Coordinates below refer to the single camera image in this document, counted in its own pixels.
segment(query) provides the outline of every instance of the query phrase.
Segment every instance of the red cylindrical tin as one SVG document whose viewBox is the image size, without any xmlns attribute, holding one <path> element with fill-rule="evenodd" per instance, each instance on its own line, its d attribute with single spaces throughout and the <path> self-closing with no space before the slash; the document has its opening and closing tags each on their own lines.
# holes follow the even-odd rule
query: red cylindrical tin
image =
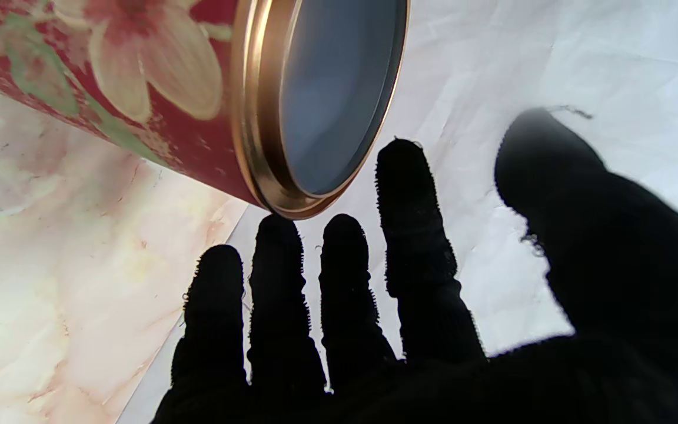
<svg viewBox="0 0 678 424">
<path fill-rule="evenodd" d="M 293 219 L 347 188 L 409 0 L 0 0 L 0 93 Z"/>
</svg>

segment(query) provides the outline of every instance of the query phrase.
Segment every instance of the pink marble surface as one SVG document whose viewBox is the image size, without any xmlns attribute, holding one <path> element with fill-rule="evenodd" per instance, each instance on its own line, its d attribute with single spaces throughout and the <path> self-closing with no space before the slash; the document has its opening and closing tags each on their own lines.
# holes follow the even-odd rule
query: pink marble surface
<svg viewBox="0 0 678 424">
<path fill-rule="evenodd" d="M 0 97 L 0 423 L 115 422 L 243 210 Z"/>
</svg>

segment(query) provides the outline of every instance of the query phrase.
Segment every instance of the tin lid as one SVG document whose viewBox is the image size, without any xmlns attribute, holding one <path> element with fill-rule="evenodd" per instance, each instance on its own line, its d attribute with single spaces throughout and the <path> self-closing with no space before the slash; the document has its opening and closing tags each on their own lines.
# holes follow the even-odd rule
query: tin lid
<svg viewBox="0 0 678 424">
<path fill-rule="evenodd" d="M 232 124 L 264 207 L 291 219 L 333 203 L 384 121 L 408 0 L 240 0 Z"/>
</svg>

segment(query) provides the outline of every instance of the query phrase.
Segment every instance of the cream flower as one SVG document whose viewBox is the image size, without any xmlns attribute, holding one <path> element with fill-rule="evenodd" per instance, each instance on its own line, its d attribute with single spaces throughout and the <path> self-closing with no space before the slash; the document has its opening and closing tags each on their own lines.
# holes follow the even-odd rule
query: cream flower
<svg viewBox="0 0 678 424">
<path fill-rule="evenodd" d="M 68 25 L 91 29 L 89 60 L 102 93 L 137 122 L 151 117 L 148 82 L 197 119 L 215 117 L 221 66 L 190 17 L 198 0 L 53 0 Z"/>
</svg>

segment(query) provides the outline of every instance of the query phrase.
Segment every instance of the gloved hand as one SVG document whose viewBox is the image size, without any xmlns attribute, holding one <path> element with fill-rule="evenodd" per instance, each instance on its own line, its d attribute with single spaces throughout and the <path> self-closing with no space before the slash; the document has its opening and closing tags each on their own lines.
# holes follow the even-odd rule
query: gloved hand
<svg viewBox="0 0 678 424">
<path fill-rule="evenodd" d="M 308 336 L 301 240 L 294 223 L 271 216 L 258 229 L 250 277 L 252 384 L 242 368 L 242 263 L 234 248 L 216 246 L 200 258 L 189 289 L 172 389 L 154 422 L 294 422 L 328 410 L 338 419 L 342 410 L 372 403 L 388 385 L 412 378 L 409 367 L 485 360 L 454 279 L 457 263 L 422 149 L 406 140 L 384 148 L 377 192 L 387 239 L 387 290 L 398 300 L 406 360 L 398 362 L 378 326 L 365 234 L 355 219 L 338 215 L 324 231 L 318 277 L 334 391 L 325 393 Z"/>
</svg>

